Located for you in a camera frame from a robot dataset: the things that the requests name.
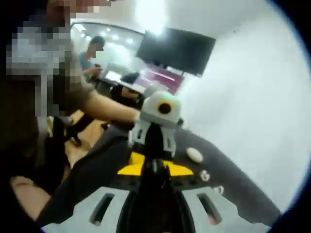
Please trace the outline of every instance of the blue shirt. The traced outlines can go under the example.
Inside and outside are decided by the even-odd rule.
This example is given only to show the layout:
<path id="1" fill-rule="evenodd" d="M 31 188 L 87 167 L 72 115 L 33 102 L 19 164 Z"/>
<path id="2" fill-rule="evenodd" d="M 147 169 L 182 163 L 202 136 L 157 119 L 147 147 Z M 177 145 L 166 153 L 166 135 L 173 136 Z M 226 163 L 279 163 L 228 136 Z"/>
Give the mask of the blue shirt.
<path id="1" fill-rule="evenodd" d="M 95 66 L 92 62 L 90 62 L 89 60 L 86 59 L 86 52 L 82 52 L 79 54 L 79 62 L 81 64 L 81 68 L 83 71 L 87 70 L 87 69 L 91 69 Z M 88 82 L 91 75 L 85 74 L 84 77 L 85 77 L 86 81 Z"/>

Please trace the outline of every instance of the robot eye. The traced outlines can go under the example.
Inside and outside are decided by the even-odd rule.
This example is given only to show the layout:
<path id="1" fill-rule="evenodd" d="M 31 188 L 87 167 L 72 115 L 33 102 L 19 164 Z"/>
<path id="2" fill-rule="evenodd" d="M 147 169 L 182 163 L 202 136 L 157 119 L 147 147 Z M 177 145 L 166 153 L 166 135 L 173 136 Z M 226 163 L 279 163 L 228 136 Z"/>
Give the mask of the robot eye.
<path id="1" fill-rule="evenodd" d="M 161 114 L 168 114 L 171 112 L 172 107 L 169 103 L 165 102 L 165 103 L 161 103 L 157 109 Z"/>

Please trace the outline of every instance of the yellow part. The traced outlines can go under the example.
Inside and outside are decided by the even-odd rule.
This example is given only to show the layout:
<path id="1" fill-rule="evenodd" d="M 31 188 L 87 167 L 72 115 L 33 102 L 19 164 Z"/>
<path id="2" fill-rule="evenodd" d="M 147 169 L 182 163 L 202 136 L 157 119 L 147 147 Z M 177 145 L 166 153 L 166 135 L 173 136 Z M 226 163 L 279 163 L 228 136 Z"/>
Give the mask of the yellow part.
<path id="1" fill-rule="evenodd" d="M 129 161 L 130 165 L 119 170 L 118 175 L 140 176 L 144 160 L 145 157 L 143 155 L 133 152 Z M 169 166 L 171 176 L 193 175 L 193 172 L 189 168 L 176 165 L 171 161 L 164 161 L 164 166 Z"/>

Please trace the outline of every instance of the ceiling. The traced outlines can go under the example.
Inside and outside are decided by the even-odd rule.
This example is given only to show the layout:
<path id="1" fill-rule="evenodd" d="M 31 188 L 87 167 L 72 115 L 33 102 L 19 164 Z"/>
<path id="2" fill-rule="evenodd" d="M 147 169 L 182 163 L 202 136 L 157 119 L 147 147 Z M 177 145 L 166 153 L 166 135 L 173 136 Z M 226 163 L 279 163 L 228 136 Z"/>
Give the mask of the ceiling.
<path id="1" fill-rule="evenodd" d="M 144 32 L 165 25 L 217 38 L 269 6 L 265 0 L 119 0 L 76 14 L 77 21 L 100 22 Z"/>

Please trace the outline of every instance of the television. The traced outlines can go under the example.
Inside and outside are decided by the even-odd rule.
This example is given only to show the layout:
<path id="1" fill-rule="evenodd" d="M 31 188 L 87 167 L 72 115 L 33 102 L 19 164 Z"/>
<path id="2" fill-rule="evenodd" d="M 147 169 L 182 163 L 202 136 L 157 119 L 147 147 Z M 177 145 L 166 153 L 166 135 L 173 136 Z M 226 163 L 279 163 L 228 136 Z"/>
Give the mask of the television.
<path id="1" fill-rule="evenodd" d="M 136 56 L 146 63 L 158 63 L 186 73 L 201 76 L 216 39 L 165 28 L 161 34 L 147 31 Z"/>

